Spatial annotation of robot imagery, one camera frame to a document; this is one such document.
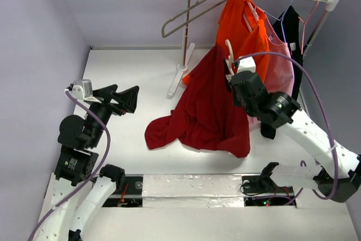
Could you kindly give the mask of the beige wooden hanger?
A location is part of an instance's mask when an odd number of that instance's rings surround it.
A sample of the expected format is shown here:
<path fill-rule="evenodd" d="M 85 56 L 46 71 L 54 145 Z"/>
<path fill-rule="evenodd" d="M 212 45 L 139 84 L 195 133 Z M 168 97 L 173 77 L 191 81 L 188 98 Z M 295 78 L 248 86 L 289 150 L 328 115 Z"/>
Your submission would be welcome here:
<path fill-rule="evenodd" d="M 233 54 L 233 49 L 232 49 L 232 46 L 231 46 L 231 42 L 226 39 L 225 40 L 225 44 L 228 48 L 228 58 L 225 59 L 225 62 L 226 62 L 226 66 L 228 68 L 228 71 L 229 71 L 229 74 L 230 74 L 230 77 L 232 77 L 234 75 L 234 71 L 233 71 L 233 67 L 232 67 L 232 64 L 234 62 L 234 54 Z"/>

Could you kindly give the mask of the dark red t shirt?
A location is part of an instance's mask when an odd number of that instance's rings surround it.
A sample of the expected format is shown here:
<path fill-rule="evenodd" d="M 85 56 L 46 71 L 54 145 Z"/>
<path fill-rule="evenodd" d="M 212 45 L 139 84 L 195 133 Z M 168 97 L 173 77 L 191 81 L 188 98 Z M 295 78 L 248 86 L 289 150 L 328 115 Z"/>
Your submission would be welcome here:
<path fill-rule="evenodd" d="M 147 126 L 144 136 L 150 150 L 179 140 L 198 150 L 248 156 L 248 117 L 233 104 L 225 57 L 223 48 L 215 45 L 190 72 L 188 85 L 171 114 Z"/>

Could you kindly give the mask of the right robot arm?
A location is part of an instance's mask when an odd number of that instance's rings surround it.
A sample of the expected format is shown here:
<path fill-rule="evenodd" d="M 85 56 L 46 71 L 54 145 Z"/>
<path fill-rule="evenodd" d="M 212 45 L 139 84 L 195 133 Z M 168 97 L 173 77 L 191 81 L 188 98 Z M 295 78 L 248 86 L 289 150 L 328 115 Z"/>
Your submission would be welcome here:
<path fill-rule="evenodd" d="M 319 191 L 338 203 L 346 202 L 360 187 L 360 155 L 340 147 L 317 124 L 300 104 L 287 93 L 269 93 L 259 75 L 243 71 L 230 80 L 233 104 L 287 135 L 317 162 L 314 166 L 287 166 L 270 162 L 261 173 L 259 184 L 265 191 L 278 186 L 296 186 Z"/>

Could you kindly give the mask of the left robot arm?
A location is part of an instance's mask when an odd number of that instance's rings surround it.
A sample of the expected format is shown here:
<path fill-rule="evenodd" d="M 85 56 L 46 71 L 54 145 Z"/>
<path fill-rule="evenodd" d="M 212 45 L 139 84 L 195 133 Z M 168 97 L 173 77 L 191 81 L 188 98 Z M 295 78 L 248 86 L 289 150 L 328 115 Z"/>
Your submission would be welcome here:
<path fill-rule="evenodd" d="M 90 80 L 75 80 L 65 95 L 85 112 L 69 115 L 59 126 L 60 156 L 50 190 L 50 206 L 30 234 L 29 240 L 82 240 L 108 198 L 131 188 L 124 169 L 106 164 L 111 135 L 111 116 L 134 113 L 139 87 L 119 92 L 116 84 L 92 89 Z"/>

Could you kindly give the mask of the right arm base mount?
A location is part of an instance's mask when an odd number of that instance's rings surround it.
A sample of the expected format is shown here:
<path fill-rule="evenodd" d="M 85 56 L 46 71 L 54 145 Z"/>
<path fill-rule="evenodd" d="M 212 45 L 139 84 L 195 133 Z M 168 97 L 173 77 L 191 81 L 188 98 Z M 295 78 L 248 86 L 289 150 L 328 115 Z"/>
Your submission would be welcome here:
<path fill-rule="evenodd" d="M 291 187 L 277 186 L 271 179 L 272 171 L 279 163 L 269 163 L 260 174 L 243 177 L 240 192 L 246 207 L 296 206 Z"/>

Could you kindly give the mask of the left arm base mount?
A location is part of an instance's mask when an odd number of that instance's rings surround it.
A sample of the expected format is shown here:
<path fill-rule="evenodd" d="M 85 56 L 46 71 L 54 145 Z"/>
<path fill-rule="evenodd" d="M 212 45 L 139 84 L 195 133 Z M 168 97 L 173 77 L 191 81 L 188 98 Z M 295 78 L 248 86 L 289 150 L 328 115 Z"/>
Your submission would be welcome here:
<path fill-rule="evenodd" d="M 103 207 L 137 208 L 142 207 L 143 175 L 126 175 L 122 189 L 116 190 L 103 204 Z"/>

